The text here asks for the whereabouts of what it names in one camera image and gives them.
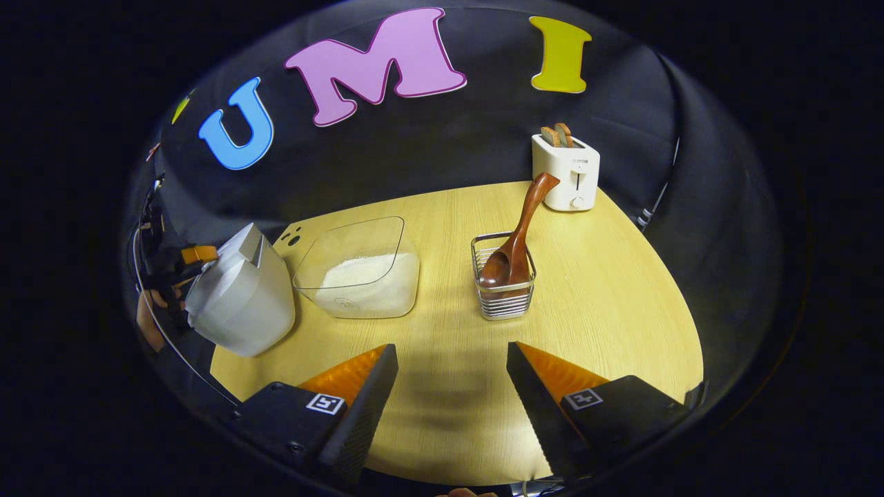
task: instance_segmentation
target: foam letter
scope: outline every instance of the foam letter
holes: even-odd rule
[[[231,106],[240,108],[242,116],[246,118],[249,127],[252,128],[252,138],[245,145],[237,145],[230,139],[221,118],[224,111],[218,109],[200,126],[200,138],[209,144],[209,149],[215,158],[227,169],[246,169],[250,165],[261,160],[273,142],[273,121],[264,109],[264,104],[258,96],[257,88],[261,78],[246,81],[244,85],[236,88],[227,101]]]
[[[586,81],[580,79],[583,43],[592,40],[589,33],[567,22],[531,17],[528,21],[544,34],[544,64],[540,74],[531,78],[531,86],[546,91],[582,93]]]
[[[435,95],[466,85],[467,77],[451,67],[439,37],[438,20],[444,15],[436,8],[399,12],[381,22],[368,51],[322,40],[286,60],[286,68],[301,72],[313,96],[314,124],[330,126],[356,112],[356,102],[345,100],[335,83],[369,103],[383,102],[393,62],[401,75],[394,89],[398,96]]]

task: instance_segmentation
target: yellow letter i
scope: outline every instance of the yellow letter i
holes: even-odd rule
[[[590,34],[556,19],[532,16],[528,21],[544,34],[544,63],[540,74],[531,78],[531,86],[582,93],[586,89],[586,81],[580,78],[583,44],[592,40]]]

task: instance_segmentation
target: white toaster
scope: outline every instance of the white toaster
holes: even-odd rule
[[[574,147],[554,147],[540,134],[531,136],[532,178],[548,172],[561,181],[544,199],[553,210],[589,210],[596,204],[601,156],[586,143],[571,139]]]

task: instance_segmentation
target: screw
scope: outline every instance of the screw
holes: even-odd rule
[[[288,447],[288,451],[295,456],[301,455],[301,452],[304,451],[304,446],[302,446],[298,442],[288,442],[286,446]]]

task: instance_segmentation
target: metal utensil holder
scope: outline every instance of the metal utensil holder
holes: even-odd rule
[[[469,244],[473,253],[473,274],[476,278],[476,294],[479,297],[479,308],[482,311],[482,317],[489,321],[498,321],[501,319],[510,319],[523,315],[531,305],[531,297],[534,295],[534,279],[537,277],[537,268],[534,267],[534,259],[531,257],[531,251],[526,247],[528,252],[528,262],[530,265],[530,279],[524,283],[516,283],[514,285],[503,285],[500,287],[483,287],[479,285],[479,273],[488,262],[488,258],[500,248],[500,245],[492,248],[476,249],[478,241],[492,240],[495,238],[508,238],[513,232],[489,233],[477,236]],[[512,292],[514,290],[528,289],[528,292],[512,297],[495,298],[495,294],[501,292]]]

